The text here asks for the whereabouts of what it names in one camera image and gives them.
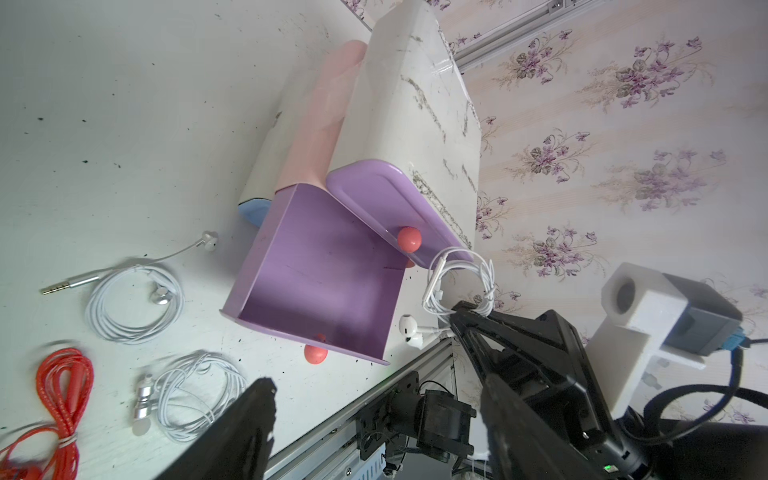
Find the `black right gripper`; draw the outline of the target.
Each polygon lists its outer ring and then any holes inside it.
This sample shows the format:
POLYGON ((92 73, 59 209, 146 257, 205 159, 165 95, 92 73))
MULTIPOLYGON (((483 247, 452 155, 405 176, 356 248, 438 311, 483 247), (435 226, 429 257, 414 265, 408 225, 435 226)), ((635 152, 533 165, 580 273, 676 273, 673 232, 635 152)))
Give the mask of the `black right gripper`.
POLYGON ((570 323, 553 310, 526 319, 497 311, 483 316, 475 307, 459 301, 449 323, 481 384, 499 376, 587 460, 598 479, 651 477, 651 454, 610 416, 570 323))

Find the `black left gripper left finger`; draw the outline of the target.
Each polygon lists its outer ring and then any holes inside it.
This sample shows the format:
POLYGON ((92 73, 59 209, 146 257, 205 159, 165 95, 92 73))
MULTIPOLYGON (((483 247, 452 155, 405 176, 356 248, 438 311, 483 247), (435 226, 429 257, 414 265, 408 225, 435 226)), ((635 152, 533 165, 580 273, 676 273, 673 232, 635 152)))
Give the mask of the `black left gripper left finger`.
POLYGON ((259 378, 158 477, 263 479, 274 445, 277 388, 259 378))

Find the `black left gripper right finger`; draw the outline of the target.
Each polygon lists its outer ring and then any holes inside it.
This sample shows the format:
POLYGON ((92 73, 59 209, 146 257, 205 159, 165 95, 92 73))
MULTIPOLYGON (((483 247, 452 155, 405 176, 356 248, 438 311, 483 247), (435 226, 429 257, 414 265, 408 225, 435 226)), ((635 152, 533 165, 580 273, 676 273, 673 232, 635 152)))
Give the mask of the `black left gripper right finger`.
POLYGON ((495 479, 598 479, 600 475, 564 442, 499 376, 486 377, 481 414, 495 479))

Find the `white wired earphones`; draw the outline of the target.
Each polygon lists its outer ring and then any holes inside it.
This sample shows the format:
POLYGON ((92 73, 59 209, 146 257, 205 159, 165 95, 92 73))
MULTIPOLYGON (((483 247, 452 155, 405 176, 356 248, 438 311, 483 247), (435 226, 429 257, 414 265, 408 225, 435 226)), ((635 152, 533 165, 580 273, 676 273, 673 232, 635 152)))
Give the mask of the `white wired earphones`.
POLYGON ((123 345, 147 343, 173 326, 186 304, 182 282, 168 262, 194 250, 211 252, 218 242, 217 233, 205 231, 172 254, 70 277, 41 289, 40 294, 90 287, 84 318, 97 337, 123 345))
POLYGON ((496 275, 493 262, 466 248, 440 251, 428 266, 427 285, 422 296, 424 311, 436 324, 420 323, 412 314, 400 317, 398 329, 405 343, 422 350, 435 340, 452 337, 451 316, 456 302, 467 301, 475 313, 488 316, 496 306, 496 275))
POLYGON ((192 443, 245 392, 246 377, 219 353, 193 352, 157 375, 138 377, 131 430, 143 436, 156 428, 169 440, 192 443))

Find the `purple top drawer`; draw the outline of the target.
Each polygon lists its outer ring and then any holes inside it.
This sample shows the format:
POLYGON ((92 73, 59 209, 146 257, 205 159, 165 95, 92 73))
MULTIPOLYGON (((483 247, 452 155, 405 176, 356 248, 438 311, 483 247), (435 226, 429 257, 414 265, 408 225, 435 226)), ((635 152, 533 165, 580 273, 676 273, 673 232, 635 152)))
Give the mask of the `purple top drawer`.
POLYGON ((448 247, 471 247, 471 196, 454 181, 430 182, 416 169, 378 159, 331 171, 335 199, 416 265, 427 268, 448 247))

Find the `purple drawer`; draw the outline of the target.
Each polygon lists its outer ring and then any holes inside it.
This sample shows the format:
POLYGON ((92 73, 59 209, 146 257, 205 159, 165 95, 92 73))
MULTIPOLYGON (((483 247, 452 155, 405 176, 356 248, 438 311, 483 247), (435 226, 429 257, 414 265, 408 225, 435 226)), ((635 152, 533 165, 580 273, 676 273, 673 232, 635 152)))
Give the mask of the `purple drawer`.
POLYGON ((378 159, 331 171, 335 199, 416 265, 427 268, 448 247, 471 247, 471 196, 454 181, 430 182, 416 169, 378 159))
POLYGON ((253 330, 384 364, 407 258, 328 192, 276 193, 221 310, 253 330))

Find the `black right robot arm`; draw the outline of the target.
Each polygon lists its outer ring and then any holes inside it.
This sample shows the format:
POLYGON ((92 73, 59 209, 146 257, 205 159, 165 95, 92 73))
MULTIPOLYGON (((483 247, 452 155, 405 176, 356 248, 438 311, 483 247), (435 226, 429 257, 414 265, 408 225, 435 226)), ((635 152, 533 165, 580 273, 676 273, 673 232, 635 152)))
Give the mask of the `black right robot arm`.
POLYGON ((613 419, 577 330, 548 310, 482 316, 460 301, 451 329, 481 384, 496 479, 764 479, 764 426, 664 420, 661 405, 613 419))

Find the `blue bottom drawer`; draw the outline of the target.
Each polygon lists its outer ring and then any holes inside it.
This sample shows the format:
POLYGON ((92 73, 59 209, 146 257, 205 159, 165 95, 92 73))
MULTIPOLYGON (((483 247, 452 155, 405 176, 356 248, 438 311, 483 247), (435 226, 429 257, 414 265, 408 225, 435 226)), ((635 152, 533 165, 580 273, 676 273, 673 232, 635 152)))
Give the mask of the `blue bottom drawer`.
POLYGON ((254 198, 241 202, 238 213, 250 224, 260 228, 269 212, 272 201, 264 198, 254 198))

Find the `aluminium front rail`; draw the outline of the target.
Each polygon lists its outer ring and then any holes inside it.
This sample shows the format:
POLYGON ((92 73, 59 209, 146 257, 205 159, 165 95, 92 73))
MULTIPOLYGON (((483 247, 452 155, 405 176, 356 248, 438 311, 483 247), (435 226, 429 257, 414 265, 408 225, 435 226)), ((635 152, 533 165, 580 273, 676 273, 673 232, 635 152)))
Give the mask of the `aluminium front rail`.
POLYGON ((273 455, 266 479, 383 479, 387 441, 386 396, 416 392, 424 380, 448 381, 453 342, 444 339, 389 375, 319 426, 273 455))

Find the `red wired earphones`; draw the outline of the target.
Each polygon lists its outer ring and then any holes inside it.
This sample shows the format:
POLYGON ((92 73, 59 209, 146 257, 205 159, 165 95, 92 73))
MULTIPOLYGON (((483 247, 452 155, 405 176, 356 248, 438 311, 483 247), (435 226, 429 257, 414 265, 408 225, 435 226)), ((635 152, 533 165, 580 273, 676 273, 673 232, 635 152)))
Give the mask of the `red wired earphones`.
POLYGON ((35 388, 52 423, 28 430, 1 449, 3 479, 77 477, 80 462, 77 429, 86 411, 94 380, 91 360, 77 348, 57 350, 41 362, 35 375, 35 388), (21 443, 42 433, 54 433, 58 437, 56 447, 45 466, 12 464, 10 457, 14 450, 21 443))

